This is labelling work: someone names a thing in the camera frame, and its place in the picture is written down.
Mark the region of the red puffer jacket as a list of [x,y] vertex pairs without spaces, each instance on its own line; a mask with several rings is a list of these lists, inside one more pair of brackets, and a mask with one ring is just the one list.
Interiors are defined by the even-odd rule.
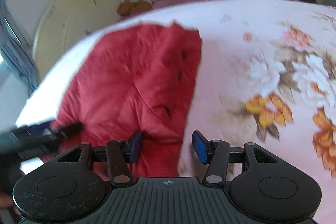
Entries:
[[139,24],[105,34],[74,75],[53,128],[80,122],[60,152],[143,132],[134,177],[175,177],[201,60],[198,30]]

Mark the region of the blue curtain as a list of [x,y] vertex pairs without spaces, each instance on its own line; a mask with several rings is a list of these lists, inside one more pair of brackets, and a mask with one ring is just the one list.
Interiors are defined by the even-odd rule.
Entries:
[[26,85],[29,96],[38,86],[38,70],[25,48],[13,38],[5,21],[5,0],[1,0],[1,56],[12,72]]

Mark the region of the white floral bed sheet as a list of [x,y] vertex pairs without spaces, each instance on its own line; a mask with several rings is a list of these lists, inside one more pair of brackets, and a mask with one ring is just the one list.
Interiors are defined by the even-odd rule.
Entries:
[[318,223],[335,223],[335,8],[282,0],[195,2],[155,10],[83,39],[50,70],[16,124],[56,119],[98,41],[139,24],[179,24],[202,40],[176,176],[200,176],[191,136],[255,142],[314,178]]

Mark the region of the cream rounded headboard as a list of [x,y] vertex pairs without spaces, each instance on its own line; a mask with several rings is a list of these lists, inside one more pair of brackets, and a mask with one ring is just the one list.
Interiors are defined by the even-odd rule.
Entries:
[[35,32],[33,59],[42,80],[78,41],[117,22],[121,0],[52,0]]

